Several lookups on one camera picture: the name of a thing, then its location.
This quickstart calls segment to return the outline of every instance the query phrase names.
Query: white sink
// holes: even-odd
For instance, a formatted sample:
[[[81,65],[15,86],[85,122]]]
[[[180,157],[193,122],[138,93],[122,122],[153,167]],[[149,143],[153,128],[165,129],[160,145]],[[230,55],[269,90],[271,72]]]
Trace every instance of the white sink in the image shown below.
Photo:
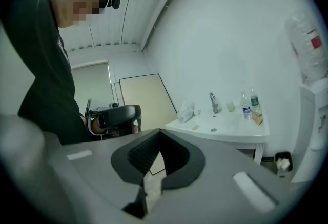
[[[268,142],[270,133],[268,119],[263,108],[262,111],[263,122],[257,125],[252,119],[244,119],[240,104],[235,102],[234,112],[229,112],[223,107],[221,112],[214,114],[208,108],[184,124],[174,120],[166,125],[166,129],[226,142]]]

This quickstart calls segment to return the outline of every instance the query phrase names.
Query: water bottle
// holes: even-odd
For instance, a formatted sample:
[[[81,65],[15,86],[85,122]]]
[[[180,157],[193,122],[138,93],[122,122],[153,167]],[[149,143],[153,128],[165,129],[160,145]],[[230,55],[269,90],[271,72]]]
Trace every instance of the water bottle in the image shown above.
[[[252,88],[252,87],[251,87],[251,104],[252,104],[253,110],[258,110],[260,107],[257,94],[256,94],[254,88]]]
[[[250,100],[247,97],[245,91],[242,91],[242,93],[241,93],[240,104],[241,104],[241,107],[242,107],[242,112],[244,113],[244,118],[245,119],[252,119]]]
[[[316,81],[328,73],[325,48],[310,18],[302,11],[294,13],[286,22],[289,40],[298,56],[299,66],[307,80]]]

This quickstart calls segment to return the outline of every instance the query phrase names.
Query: faucet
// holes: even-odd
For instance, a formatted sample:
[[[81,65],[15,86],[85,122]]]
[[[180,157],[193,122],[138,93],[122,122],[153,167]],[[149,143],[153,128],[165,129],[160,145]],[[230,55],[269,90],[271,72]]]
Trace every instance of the faucet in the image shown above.
[[[213,112],[214,114],[217,114],[219,112],[219,110],[217,109],[219,104],[215,101],[216,97],[212,92],[210,93],[210,99],[212,102]]]

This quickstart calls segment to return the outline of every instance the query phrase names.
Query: person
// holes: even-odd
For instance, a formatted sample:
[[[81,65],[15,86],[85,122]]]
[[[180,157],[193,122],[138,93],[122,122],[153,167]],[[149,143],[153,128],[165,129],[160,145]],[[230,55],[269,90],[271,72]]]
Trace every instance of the person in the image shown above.
[[[13,0],[3,19],[17,53],[35,76],[18,112],[43,131],[57,135],[62,145],[94,141],[74,100],[75,86],[58,28],[99,14],[108,0]],[[104,131],[98,119],[92,130]]]

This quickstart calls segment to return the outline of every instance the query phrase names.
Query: trash can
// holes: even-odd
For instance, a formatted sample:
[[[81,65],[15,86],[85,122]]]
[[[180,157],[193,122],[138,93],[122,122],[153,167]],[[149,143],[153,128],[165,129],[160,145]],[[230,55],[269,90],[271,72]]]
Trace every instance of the trash can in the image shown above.
[[[289,166],[284,170],[283,168],[279,167],[277,165],[277,162],[279,159],[288,159],[289,160]],[[285,181],[285,182],[291,182],[291,177],[292,177],[292,170],[293,170],[293,160],[292,160],[292,155],[290,152],[285,151],[285,152],[279,152],[275,155],[275,164],[277,165],[277,175],[278,177]]]

